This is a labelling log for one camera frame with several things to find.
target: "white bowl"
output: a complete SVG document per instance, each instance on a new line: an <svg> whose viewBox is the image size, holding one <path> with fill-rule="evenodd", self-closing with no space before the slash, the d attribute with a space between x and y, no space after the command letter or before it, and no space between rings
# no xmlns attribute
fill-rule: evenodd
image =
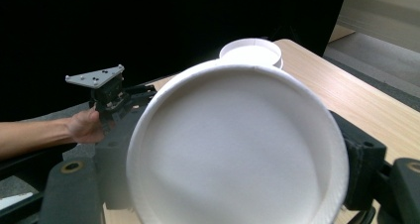
<svg viewBox="0 0 420 224"><path fill-rule="evenodd" d="M281 49L274 43L259 38L230 42L220 50L219 59L227 64L260 64L283 67Z"/></svg>

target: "black plastic part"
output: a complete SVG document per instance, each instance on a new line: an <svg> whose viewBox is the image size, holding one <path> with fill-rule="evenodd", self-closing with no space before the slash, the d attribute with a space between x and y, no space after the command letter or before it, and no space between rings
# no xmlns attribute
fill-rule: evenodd
<svg viewBox="0 0 420 224"><path fill-rule="evenodd" d="M382 207L379 208L376 219L378 224L403 224L400 219L395 219L395 217L390 215L389 212L385 211Z"/></svg>
<svg viewBox="0 0 420 224"><path fill-rule="evenodd" d="M360 211L348 224L369 224L373 221L375 214L376 209L374 207L371 207L368 211Z"/></svg>
<svg viewBox="0 0 420 224"><path fill-rule="evenodd" d="M104 104L114 101L123 90L123 75L120 73L98 89L94 89L95 98Z"/></svg>
<svg viewBox="0 0 420 224"><path fill-rule="evenodd" d="M420 223L420 162L397 159L392 166L389 183L402 223Z"/></svg>
<svg viewBox="0 0 420 224"><path fill-rule="evenodd" d="M340 115L331 113L340 127L349 156L350 179L344 204L349 210L368 211L373 203L370 184L383 166L386 146Z"/></svg>
<svg viewBox="0 0 420 224"><path fill-rule="evenodd" d="M39 224L50 223L105 223L92 159L64 161L52 168L39 221Z"/></svg>
<svg viewBox="0 0 420 224"><path fill-rule="evenodd" d="M378 170L372 177L370 193L373 198L380 204L379 212L387 213L387 216L394 220L401 220L399 207L395 200L395 192L390 185L390 173L392 165L385 162L383 167Z"/></svg>
<svg viewBox="0 0 420 224"><path fill-rule="evenodd" d="M127 91L133 93L131 100L112 114L114 128L95 149L94 160L100 167L100 192L108 209L125 209L132 205L126 179L127 151L137 122L156 94L153 86L132 87Z"/></svg>

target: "paper bowl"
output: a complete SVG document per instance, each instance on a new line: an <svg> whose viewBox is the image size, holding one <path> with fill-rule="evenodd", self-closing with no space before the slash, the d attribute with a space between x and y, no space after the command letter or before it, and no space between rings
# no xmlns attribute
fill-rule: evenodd
<svg viewBox="0 0 420 224"><path fill-rule="evenodd" d="M258 38L240 39L220 50L224 64L259 64L283 67L281 49L274 43Z"/></svg>
<svg viewBox="0 0 420 224"><path fill-rule="evenodd" d="M127 157L143 224L333 223L348 169L334 118L302 83L215 61L155 95Z"/></svg>

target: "gray floor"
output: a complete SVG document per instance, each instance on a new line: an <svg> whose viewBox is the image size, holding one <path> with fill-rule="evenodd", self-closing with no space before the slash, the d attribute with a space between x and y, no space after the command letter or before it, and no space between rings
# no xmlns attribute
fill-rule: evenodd
<svg viewBox="0 0 420 224"><path fill-rule="evenodd" d="M420 54L353 33L331 42L323 58L420 111Z"/></svg>

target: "screw hole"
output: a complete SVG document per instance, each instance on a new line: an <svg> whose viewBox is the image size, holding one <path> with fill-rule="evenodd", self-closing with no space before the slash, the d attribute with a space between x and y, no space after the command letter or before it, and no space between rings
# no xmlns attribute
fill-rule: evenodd
<svg viewBox="0 0 420 224"><path fill-rule="evenodd" d="M78 167L79 167L79 164L78 163L71 163L71 164L65 166L64 168L66 170L73 170L73 169L78 168Z"/></svg>
<svg viewBox="0 0 420 224"><path fill-rule="evenodd" d="M364 146L372 148L372 147L374 147L374 144L370 143L370 142L364 142Z"/></svg>

